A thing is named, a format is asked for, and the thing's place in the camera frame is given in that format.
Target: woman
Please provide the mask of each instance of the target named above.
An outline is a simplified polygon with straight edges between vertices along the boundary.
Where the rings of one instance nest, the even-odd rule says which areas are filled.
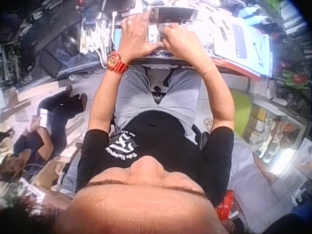
[[[67,121],[83,112],[87,95],[70,97],[72,87],[66,91],[48,97],[38,106],[38,114],[20,135],[14,144],[13,154],[7,155],[1,163],[1,179],[13,182],[22,175],[22,170],[30,180],[40,169],[54,157],[58,156],[67,145],[65,126]],[[48,111],[47,128],[40,127],[40,109]]]

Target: red watch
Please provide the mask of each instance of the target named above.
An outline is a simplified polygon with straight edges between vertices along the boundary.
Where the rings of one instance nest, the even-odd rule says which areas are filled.
[[[121,57],[118,53],[112,52],[107,58],[107,67],[113,71],[124,73],[128,70],[129,65],[121,61]]]

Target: phone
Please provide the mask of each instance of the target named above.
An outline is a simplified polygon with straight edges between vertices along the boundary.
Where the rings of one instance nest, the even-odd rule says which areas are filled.
[[[43,128],[47,127],[47,121],[48,121],[48,110],[40,108],[40,126]]]

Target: light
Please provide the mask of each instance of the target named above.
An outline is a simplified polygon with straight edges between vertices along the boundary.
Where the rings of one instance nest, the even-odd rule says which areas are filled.
[[[271,168],[270,172],[273,173],[274,175],[282,174],[282,172],[286,169],[286,167],[292,160],[294,152],[295,150],[290,149],[290,148],[283,150],[278,160],[275,162],[275,164]]]

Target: green object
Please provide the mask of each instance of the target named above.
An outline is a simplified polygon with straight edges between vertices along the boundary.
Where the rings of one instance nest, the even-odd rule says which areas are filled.
[[[252,97],[248,94],[231,90],[235,105],[235,123],[234,130],[243,137],[245,127],[247,126],[250,112],[253,106]]]

